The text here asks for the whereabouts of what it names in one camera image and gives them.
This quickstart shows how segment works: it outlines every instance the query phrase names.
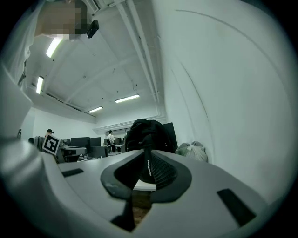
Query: white ceiling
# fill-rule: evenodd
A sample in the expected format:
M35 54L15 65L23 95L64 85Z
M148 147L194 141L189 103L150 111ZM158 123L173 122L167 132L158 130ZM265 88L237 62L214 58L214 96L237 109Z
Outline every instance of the white ceiling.
M150 1L135 1L138 15L146 36L157 89L162 92L158 46ZM82 112L99 106L104 109L95 112L108 113L117 108L116 99L140 94L135 106L154 104L149 84L137 56L134 44L116 7L100 10L93 20L98 20L100 29L93 38L81 38L70 42L63 40L52 58L46 51L51 38L35 38L30 47L27 62L27 83L37 84L38 76L44 77L42 91L68 103ZM29 94L36 107L49 111L41 95Z

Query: black backpack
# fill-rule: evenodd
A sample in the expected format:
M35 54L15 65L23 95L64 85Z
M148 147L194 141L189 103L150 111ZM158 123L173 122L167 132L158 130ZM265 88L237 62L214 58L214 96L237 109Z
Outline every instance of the black backpack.
M136 120L125 142L125 151L144 149L144 169L140 180L154 184L151 172L151 150L160 150L174 153L174 145L171 143L169 134L161 123L155 120Z

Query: white shirt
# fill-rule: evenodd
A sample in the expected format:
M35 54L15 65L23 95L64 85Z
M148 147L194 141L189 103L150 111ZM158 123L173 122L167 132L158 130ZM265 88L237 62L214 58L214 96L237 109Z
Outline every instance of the white shirt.
M107 136L107 138L109 139L109 141L111 142L111 144L114 142L114 140L115 140L115 137L112 135L112 134L109 134L108 136Z
M40 0L34 10L29 8L22 15L3 47L0 63L10 73L10 79L15 84L18 84L24 72L24 63L30 56L29 47L33 44L38 15L44 2ZM27 93L26 78L21 89Z

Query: ceiling light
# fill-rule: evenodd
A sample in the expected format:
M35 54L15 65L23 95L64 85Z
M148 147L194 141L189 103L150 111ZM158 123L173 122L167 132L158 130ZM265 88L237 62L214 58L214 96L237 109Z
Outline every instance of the ceiling light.
M47 49L47 56L48 57L52 57L52 54L54 53L55 49L57 48L57 46L59 45L59 43L61 42L62 39L59 38L54 38L52 43L50 44L50 46Z
M96 108L96 109L93 109L93 110L89 111L89 113L93 113L93 112L96 112L96 111L101 110L101 109L103 109L102 106L100 106L100 107L98 107L98 108Z
M139 94L136 94L136 95L134 95L134 96L130 96L130 97L127 97L127 98L118 99L118 100L116 100L115 102L116 102L116 103L120 103L120 102L124 102L124 101L127 101L127 100L131 100L131 99L138 98L139 96L140 96Z
M40 94L40 92L41 92L42 82L43 82L43 77L39 76L38 81L37 81L37 87L36 87L36 92L38 94Z

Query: black bag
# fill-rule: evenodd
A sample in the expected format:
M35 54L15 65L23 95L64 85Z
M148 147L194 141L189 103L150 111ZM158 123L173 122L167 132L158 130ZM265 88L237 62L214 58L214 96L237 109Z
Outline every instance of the black bag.
M171 143L168 132L163 125L155 120L136 120L125 142L125 151L144 149L144 169L140 180L154 184L155 180L151 171L151 150L160 150L174 153L174 145Z

